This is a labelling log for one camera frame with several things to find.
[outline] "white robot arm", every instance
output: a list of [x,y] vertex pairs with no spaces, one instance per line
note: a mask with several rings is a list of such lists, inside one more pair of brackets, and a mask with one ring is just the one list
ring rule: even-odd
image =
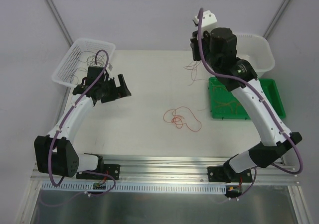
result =
[[251,64],[236,56],[237,37],[232,31],[217,27],[216,17],[210,11],[203,12],[202,17],[196,16],[193,21],[199,26],[190,40],[193,60],[204,59],[206,69],[245,108],[261,138],[259,144],[233,156],[224,164],[219,180],[231,182],[232,177],[245,170],[271,165],[292,148],[291,143],[299,143],[302,137],[298,132],[291,132],[280,120],[264,95]]

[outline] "red string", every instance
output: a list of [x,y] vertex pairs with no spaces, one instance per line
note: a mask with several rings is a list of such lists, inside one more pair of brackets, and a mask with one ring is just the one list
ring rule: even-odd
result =
[[[181,116],[181,115],[177,115],[177,114],[176,114],[177,110],[180,109],[180,108],[188,109],[188,110],[191,112],[191,114],[194,116],[195,120],[197,120],[197,122],[200,123],[200,128],[199,128],[199,130],[193,130],[193,129],[191,129],[191,128],[188,126],[187,122],[185,121],[185,118],[184,118],[183,116]],[[168,112],[170,112],[170,111],[172,111],[171,114],[172,114],[173,118],[172,118],[171,121],[167,121],[167,120],[165,119],[165,115],[166,115]],[[185,107],[185,106],[181,106],[181,107],[178,107],[178,108],[176,108],[176,109],[170,109],[170,110],[166,111],[165,114],[163,115],[163,120],[164,120],[165,122],[167,122],[167,123],[174,123],[175,126],[176,126],[176,128],[178,128],[178,129],[181,129],[181,128],[183,127],[183,125],[186,125],[186,127],[187,127],[190,131],[193,131],[193,132],[198,132],[198,131],[200,131],[200,129],[201,129],[201,122],[196,118],[196,116],[195,116],[194,113],[190,110],[190,108]]]

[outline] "black mounting bracket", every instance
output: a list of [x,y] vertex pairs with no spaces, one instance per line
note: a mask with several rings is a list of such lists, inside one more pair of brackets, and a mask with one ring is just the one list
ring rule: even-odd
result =
[[[220,182],[229,183],[227,178],[224,178],[225,170],[223,166],[207,167],[207,174],[208,174],[208,181],[210,183],[220,183]],[[232,179],[230,180],[230,182],[240,183],[241,182],[240,178],[242,178],[243,183],[253,182],[250,169],[247,169],[241,173],[235,173]]]
[[[118,180],[120,177],[121,166],[119,164],[105,164],[103,157],[101,155],[96,155],[99,158],[98,167],[93,170],[95,173],[105,173],[112,176],[115,180]],[[76,179],[91,179],[91,180],[101,180],[103,176],[89,174],[89,173],[77,173]]]

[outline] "white connector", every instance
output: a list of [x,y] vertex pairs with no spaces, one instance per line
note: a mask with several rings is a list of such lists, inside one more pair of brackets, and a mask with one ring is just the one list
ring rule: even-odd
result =
[[[198,15],[196,15],[193,19],[196,26],[198,26],[199,19]],[[208,31],[209,33],[217,27],[217,19],[210,10],[207,10],[203,14],[203,21],[201,24],[201,37],[203,37],[204,31]]]

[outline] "metal base plate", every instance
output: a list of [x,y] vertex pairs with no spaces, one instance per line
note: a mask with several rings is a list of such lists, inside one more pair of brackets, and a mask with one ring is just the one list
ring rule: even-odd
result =
[[[222,180],[218,179],[214,173],[222,173],[224,167],[218,166],[218,167],[208,167],[207,168],[207,174],[208,174],[208,181],[210,183],[220,183]],[[251,183],[253,181],[251,171],[245,170],[241,173],[238,173],[235,175],[235,177],[232,179],[233,183],[240,183],[242,178],[243,183]]]

